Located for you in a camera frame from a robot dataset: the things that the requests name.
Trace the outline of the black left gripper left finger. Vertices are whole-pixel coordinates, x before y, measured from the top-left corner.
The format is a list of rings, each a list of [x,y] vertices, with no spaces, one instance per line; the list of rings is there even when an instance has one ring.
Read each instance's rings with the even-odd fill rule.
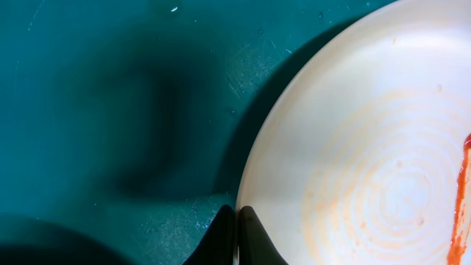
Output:
[[[235,211],[229,205],[221,206],[200,243],[183,265],[232,265],[235,224]]]

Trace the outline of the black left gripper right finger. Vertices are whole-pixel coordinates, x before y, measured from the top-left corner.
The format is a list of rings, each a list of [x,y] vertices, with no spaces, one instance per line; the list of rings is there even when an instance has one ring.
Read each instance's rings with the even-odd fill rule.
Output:
[[[238,212],[238,263],[240,265],[288,265],[272,243],[255,210]]]

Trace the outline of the white plate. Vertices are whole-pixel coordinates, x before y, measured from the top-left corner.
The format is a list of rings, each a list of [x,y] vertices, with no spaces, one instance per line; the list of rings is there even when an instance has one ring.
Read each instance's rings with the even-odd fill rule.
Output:
[[[334,37],[241,179],[289,264],[470,262],[470,0],[396,1]]]

